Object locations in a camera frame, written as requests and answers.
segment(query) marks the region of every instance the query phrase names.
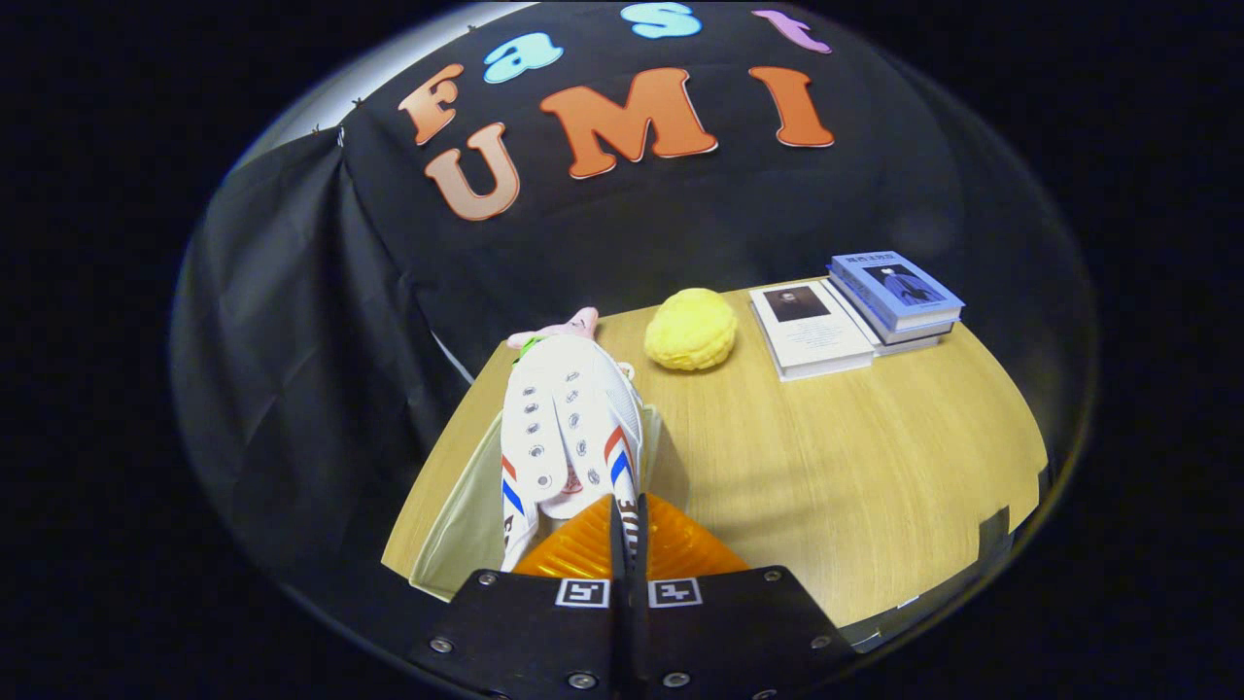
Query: pink letter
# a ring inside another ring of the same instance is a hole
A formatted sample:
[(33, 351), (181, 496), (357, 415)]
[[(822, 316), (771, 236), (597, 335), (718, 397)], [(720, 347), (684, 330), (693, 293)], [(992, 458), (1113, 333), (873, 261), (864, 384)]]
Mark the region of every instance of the pink letter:
[(816, 51), (817, 53), (833, 52), (833, 48), (830, 48), (829, 44), (821, 44), (820, 41), (815, 41), (811, 36), (807, 36), (809, 27), (806, 24), (799, 20), (792, 20), (778, 10), (753, 10), (751, 14), (769, 20), (775, 27), (778, 27), (778, 31), (780, 31), (782, 36), (804, 48), (807, 48), (809, 51)]

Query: book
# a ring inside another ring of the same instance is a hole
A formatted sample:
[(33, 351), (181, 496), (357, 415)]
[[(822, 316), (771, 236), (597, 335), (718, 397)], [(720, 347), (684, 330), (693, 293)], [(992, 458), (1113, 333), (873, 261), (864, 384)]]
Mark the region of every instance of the book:
[(872, 342), (820, 282), (755, 288), (750, 295), (781, 382), (872, 364)]
[(826, 266), (892, 331), (957, 321), (964, 307), (949, 288), (893, 250), (835, 255)]
[(868, 342), (872, 342), (872, 354), (876, 358), (884, 358), (886, 356), (897, 356), (898, 353), (908, 352), (908, 349), (932, 347), (942, 339), (943, 334), (945, 334), (945, 333), (937, 333), (926, 337), (917, 337), (916, 339), (908, 339), (904, 342), (886, 343), (884, 341), (881, 339), (881, 336), (877, 334), (877, 331), (872, 329), (872, 326), (868, 323), (868, 321), (860, 315), (860, 311), (856, 310), (855, 303), (851, 301), (850, 297), (847, 297), (846, 293), (838, 290), (838, 287), (835, 286), (833, 282), (830, 281), (829, 279), (822, 279), (821, 283), (825, 285), (826, 291), (829, 291), (830, 295), (833, 296), (833, 300), (837, 301), (840, 306), (842, 306), (842, 308), (847, 312), (847, 316), (851, 316), (851, 320), (855, 321), (856, 327), (858, 327), (861, 332), (863, 332), (865, 337), (868, 338)]
[(858, 312), (861, 320), (872, 329), (872, 333), (877, 336), (882, 344), (892, 346), (902, 342), (913, 342), (931, 336), (945, 334), (954, 328), (955, 321), (943, 321), (909, 327), (907, 329), (889, 329), (876, 310), (867, 301), (860, 298), (860, 295), (842, 277), (830, 272), (830, 276), (826, 279), (830, 286), (837, 287), (842, 296), (847, 298), (847, 305)]

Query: orange letter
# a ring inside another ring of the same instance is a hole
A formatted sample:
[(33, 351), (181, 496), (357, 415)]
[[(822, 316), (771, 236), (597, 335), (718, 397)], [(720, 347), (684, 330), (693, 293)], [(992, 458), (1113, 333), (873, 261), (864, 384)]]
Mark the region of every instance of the orange letter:
[(812, 98), (807, 96), (811, 78), (799, 71), (771, 66), (751, 68), (748, 75), (765, 83), (778, 104), (778, 116), (781, 117), (778, 140), (786, 145), (812, 148), (833, 144), (833, 134), (821, 126)]
[(608, 140), (632, 163), (643, 158), (648, 124), (657, 129), (652, 152), (662, 158), (707, 153), (717, 148), (717, 138), (704, 133), (687, 97), (687, 71), (653, 68), (631, 81), (626, 107), (618, 107), (590, 87), (571, 87), (540, 102), (540, 109), (557, 114), (575, 163), (570, 177), (583, 179), (607, 173), (617, 158), (601, 152), (596, 137)]
[(466, 184), (466, 175), (458, 167), (462, 150), (457, 148), (437, 155), (423, 168), (423, 174), (430, 177), (440, 188), (440, 195), (449, 203), (449, 208), (469, 221), (493, 218), (509, 209), (519, 198), (519, 172), (514, 169), (514, 162), (501, 143), (503, 133), (505, 124), (496, 122), (476, 131), (466, 139), (466, 145), (484, 154), (484, 162), (496, 179), (496, 187), (486, 196), (475, 194), (470, 184)]
[(406, 99), (402, 99), (402, 103), (397, 106), (398, 109), (406, 111), (411, 121), (414, 122), (415, 144), (427, 143), (438, 131), (445, 128), (445, 124), (458, 113), (458, 109), (442, 109), (440, 104), (448, 104), (458, 98), (458, 86), (449, 78), (462, 73), (462, 63), (450, 63), (432, 76), (432, 80), (407, 94)]

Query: white sneaker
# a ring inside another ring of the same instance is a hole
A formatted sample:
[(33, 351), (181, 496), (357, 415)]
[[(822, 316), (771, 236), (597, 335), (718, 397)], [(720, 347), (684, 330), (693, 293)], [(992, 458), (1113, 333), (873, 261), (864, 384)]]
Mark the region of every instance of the white sneaker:
[(569, 520), (606, 494), (634, 507), (643, 403), (633, 372), (575, 334), (541, 339), (514, 367), (501, 413), (501, 571), (522, 558), (537, 511)]

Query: orange gripper pad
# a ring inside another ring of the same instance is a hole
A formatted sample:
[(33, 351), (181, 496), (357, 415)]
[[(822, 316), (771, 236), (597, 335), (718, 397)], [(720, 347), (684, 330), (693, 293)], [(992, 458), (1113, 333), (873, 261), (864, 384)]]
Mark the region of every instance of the orange gripper pad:
[[(550, 578), (612, 578), (612, 496), (602, 496), (529, 552), (514, 567), (514, 573)], [(693, 578), (748, 568), (713, 533), (664, 500), (648, 494), (647, 578)]]
[(613, 496), (583, 509), (514, 567), (514, 573), (551, 578), (613, 578), (610, 509)]
[(694, 578), (748, 571), (748, 564), (662, 499), (648, 494), (648, 579)]

